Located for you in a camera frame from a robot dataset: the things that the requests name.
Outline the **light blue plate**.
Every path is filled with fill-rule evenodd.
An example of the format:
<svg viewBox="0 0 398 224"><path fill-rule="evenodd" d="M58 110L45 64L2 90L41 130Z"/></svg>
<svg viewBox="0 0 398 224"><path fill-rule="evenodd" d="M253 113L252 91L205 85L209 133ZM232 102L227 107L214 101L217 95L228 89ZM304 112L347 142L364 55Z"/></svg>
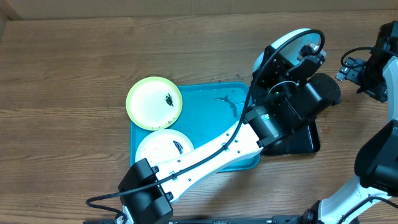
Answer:
<svg viewBox="0 0 398 224"><path fill-rule="evenodd" d="M266 50L276 50L279 48L283 43L291 39L292 37L295 37L298 34L302 34L302 36L298 37L294 41L292 41L289 45L284 47L279 54L283 56L285 59L287 59L288 62L290 62L292 65L298 65L299 64L299 50L302 49L305 45L310 45L311 47L314 47L314 50L318 50L320 47L322 39L321 36L313 29L309 28L301 28L294 30L292 32L289 32L288 34L285 34L284 36L280 37L276 41L274 41L271 45L267 46L262 54L258 56L256 61L254 62L254 65L252 67L252 72L255 72L258 70L261 66L261 63L264 58L264 53Z"/></svg>

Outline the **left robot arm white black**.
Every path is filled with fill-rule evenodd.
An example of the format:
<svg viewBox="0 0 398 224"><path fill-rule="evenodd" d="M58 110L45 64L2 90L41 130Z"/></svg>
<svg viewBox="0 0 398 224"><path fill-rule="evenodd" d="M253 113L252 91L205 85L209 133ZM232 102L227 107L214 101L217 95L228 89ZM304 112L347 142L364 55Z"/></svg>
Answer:
<svg viewBox="0 0 398 224"><path fill-rule="evenodd" d="M306 44L268 46L257 59L239 121L223 134L174 159L134 163L120 183L124 222L162 223L172 204L221 169L266 151L272 155L317 151L319 113L341 101L338 84L318 69L326 54Z"/></svg>

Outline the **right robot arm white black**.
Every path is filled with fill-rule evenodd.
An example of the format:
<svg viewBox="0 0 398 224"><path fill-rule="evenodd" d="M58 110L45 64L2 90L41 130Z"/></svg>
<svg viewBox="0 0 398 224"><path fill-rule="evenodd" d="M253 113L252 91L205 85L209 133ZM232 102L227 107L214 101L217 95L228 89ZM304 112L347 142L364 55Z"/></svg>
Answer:
<svg viewBox="0 0 398 224"><path fill-rule="evenodd" d="M388 103L387 124L358 152L354 176L332 196L317 201L291 223L357 223L360 214L397 196L397 21L380 26L367 60L345 53L336 79L349 80Z"/></svg>

